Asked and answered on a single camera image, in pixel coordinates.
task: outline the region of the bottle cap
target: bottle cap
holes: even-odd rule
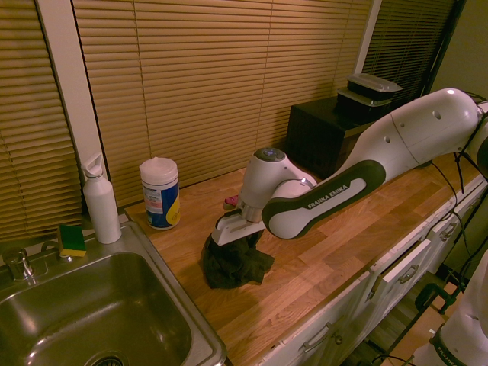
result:
[[[104,174],[101,168],[101,154],[94,154],[82,164],[82,169],[88,178],[97,178]]]

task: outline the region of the white bottle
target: white bottle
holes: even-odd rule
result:
[[[88,178],[83,187],[83,193],[95,236],[102,244],[115,242],[120,238],[122,232],[115,204],[114,188],[103,176],[101,154],[93,155],[82,164],[82,169]]]

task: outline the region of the disinfecting wipes container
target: disinfecting wipes container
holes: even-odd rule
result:
[[[146,160],[139,168],[149,225],[159,230],[171,229],[180,220],[176,163],[155,157]]]

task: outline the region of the sink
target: sink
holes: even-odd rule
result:
[[[85,238],[71,261],[29,257],[32,278],[0,267],[0,364],[222,365],[226,349],[142,230]]]

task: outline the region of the window blinds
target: window blinds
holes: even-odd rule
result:
[[[73,0],[119,205],[139,164],[174,159],[190,185],[282,146],[292,104],[353,72],[369,0]]]
[[[363,72],[390,80],[403,90],[399,107],[422,94],[456,0],[383,0]]]
[[[78,168],[34,0],[0,0],[0,241],[80,223]]]

